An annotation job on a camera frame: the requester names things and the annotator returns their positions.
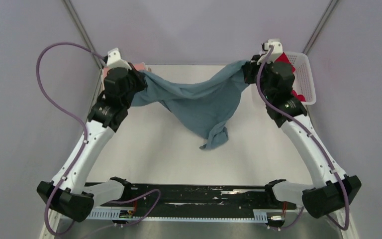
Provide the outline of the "grey-blue t shirt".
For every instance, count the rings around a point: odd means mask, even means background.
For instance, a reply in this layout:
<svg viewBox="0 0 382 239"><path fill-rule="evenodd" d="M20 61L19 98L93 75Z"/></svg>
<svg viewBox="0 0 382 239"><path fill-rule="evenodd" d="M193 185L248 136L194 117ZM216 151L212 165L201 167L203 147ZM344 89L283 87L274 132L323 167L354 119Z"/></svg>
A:
<svg viewBox="0 0 382 239"><path fill-rule="evenodd" d="M201 150L212 150L229 140L226 123L236 112L245 83L246 60L223 67L209 80L195 84L173 83L145 71L147 88L134 95L131 105L159 102L187 129L206 140Z"/></svg>

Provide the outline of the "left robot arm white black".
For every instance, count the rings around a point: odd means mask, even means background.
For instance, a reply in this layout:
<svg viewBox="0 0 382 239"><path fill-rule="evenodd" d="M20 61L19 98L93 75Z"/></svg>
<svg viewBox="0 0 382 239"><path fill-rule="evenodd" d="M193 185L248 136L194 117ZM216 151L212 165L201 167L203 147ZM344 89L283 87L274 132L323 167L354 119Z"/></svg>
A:
<svg viewBox="0 0 382 239"><path fill-rule="evenodd" d="M39 183L36 191L47 208L75 222L84 221L92 209L110 201L127 206L132 192L126 180L111 177L107 182L86 185L87 177L104 146L128 115L133 97L146 89L144 74L133 64L110 66L104 78L104 91L92 107L73 152L49 182Z"/></svg>

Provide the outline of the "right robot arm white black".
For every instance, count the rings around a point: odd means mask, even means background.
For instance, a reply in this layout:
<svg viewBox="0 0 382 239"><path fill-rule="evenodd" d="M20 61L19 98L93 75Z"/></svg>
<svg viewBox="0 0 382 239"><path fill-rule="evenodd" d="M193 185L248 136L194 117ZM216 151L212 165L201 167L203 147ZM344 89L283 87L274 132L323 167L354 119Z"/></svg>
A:
<svg viewBox="0 0 382 239"><path fill-rule="evenodd" d="M256 84L262 100L267 101L269 117L291 140L303 159L312 184L296 184L275 180L267 184L264 194L267 206L276 208L283 202L304 206L314 218L321 218L339 209L348 209L361 187L361 181L348 176L326 150L313 129L302 102L293 93L295 80L289 62L257 64L259 55L242 67L245 83Z"/></svg>

